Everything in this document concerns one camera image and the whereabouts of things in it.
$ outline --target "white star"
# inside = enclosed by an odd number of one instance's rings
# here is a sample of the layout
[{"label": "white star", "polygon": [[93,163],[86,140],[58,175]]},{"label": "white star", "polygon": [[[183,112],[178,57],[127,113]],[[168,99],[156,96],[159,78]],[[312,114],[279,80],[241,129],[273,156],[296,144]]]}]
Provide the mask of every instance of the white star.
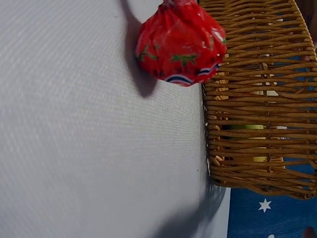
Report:
[{"label": "white star", "polygon": [[261,205],[259,210],[263,210],[263,212],[265,213],[267,209],[271,209],[271,207],[269,206],[271,202],[272,201],[268,202],[266,199],[264,199],[264,202],[259,202],[259,204]]}]

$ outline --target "woven basket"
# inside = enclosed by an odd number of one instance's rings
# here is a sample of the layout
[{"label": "woven basket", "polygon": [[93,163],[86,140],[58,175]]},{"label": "woven basket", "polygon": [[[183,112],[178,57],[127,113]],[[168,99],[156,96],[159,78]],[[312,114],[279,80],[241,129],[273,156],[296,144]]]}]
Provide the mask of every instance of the woven basket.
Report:
[{"label": "woven basket", "polygon": [[317,64],[294,0],[201,0],[227,55],[203,86],[210,176],[309,199],[317,188]]}]

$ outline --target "red candy wrapper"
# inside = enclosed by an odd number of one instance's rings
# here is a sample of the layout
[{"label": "red candy wrapper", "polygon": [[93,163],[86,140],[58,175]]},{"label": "red candy wrapper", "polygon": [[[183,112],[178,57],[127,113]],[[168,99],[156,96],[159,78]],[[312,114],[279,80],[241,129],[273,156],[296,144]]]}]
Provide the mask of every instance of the red candy wrapper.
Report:
[{"label": "red candy wrapper", "polygon": [[164,0],[142,24],[135,55],[156,78],[190,86],[216,73],[225,41],[224,30],[195,0]]}]

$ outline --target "white fabric surface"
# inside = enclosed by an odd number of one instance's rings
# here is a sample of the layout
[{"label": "white fabric surface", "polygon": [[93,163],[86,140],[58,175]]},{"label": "white fabric surface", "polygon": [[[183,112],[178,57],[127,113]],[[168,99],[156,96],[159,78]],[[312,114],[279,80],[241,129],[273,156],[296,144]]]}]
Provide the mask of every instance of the white fabric surface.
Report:
[{"label": "white fabric surface", "polygon": [[200,89],[139,72],[138,20],[160,1],[131,0],[136,19],[120,1],[0,0],[1,238],[206,230]]}]

